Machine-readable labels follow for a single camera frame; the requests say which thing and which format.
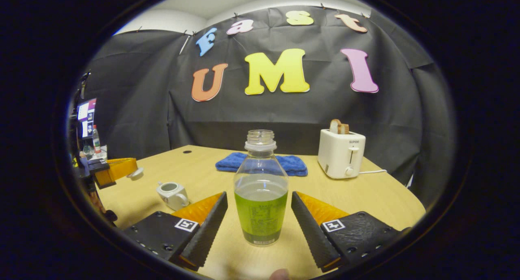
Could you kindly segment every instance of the plastic bottle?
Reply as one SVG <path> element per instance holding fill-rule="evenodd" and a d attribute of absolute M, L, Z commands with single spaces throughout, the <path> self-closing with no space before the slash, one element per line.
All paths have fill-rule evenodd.
<path fill-rule="evenodd" d="M 85 154 L 87 160 L 90 160 L 92 156 L 95 154 L 94 150 L 88 143 L 85 143 L 85 145 L 83 146 L 83 154 Z"/>
<path fill-rule="evenodd" d="M 250 130 L 247 157 L 234 175 L 236 209 L 245 239 L 256 246 L 280 237 L 288 194 L 288 176 L 276 159 L 275 134 Z"/>
<path fill-rule="evenodd" d="M 97 132 L 96 125 L 94 125 L 94 130 L 92 132 L 92 143 L 94 145 L 94 152 L 96 152 L 96 155 L 101 154 L 101 143 L 99 143 L 99 134 Z"/>

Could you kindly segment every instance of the monitor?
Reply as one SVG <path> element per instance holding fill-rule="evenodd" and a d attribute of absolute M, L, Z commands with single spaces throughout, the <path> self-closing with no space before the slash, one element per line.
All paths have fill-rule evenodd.
<path fill-rule="evenodd" d="M 92 138 L 94 130 L 94 109 L 96 98 L 87 100 L 78 105 L 78 121 L 82 139 Z"/>

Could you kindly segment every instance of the bottle neck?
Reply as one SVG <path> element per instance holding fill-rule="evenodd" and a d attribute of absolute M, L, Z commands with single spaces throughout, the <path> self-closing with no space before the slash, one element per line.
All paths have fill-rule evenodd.
<path fill-rule="evenodd" d="M 269 158 L 274 155 L 273 150 L 267 150 L 267 151 L 248 151 L 249 156 L 252 156 L 254 158 Z"/>
<path fill-rule="evenodd" d="M 276 149 L 275 134 L 271 130 L 250 130 L 244 148 L 249 152 L 267 152 Z"/>

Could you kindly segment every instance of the table top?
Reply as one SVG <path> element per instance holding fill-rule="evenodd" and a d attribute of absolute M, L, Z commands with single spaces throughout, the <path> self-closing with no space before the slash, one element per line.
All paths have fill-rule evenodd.
<path fill-rule="evenodd" d="M 217 161 L 232 152 L 236 151 L 187 145 L 138 160 L 138 167 L 144 167 L 143 177 L 121 178 L 116 185 L 99 190 L 99 197 L 117 215 L 117 227 L 125 229 L 153 212 L 173 212 L 157 194 L 158 182 L 183 185 L 190 203 L 226 191 L 228 210 L 198 273 L 218 280 L 267 280 L 273 271 L 283 268 L 294 280 L 323 275 L 291 209 L 290 195 L 280 239 L 269 247 L 254 247 L 245 241 L 234 200 L 234 173 L 215 168 Z M 300 191 L 349 214 L 368 212 L 396 230 L 413 226 L 425 213 L 421 202 L 386 172 L 333 180 L 325 175 L 317 156 L 297 156 L 307 165 L 308 175 L 290 176 L 289 194 Z M 379 169 L 363 158 L 361 171 Z"/>

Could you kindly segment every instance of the toaster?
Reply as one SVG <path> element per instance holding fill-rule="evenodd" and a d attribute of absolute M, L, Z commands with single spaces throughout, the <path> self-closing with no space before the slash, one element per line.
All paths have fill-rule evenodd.
<path fill-rule="evenodd" d="M 320 132 L 318 162 L 330 178 L 355 178 L 364 154 L 364 135 L 349 132 L 336 134 L 328 129 Z"/>

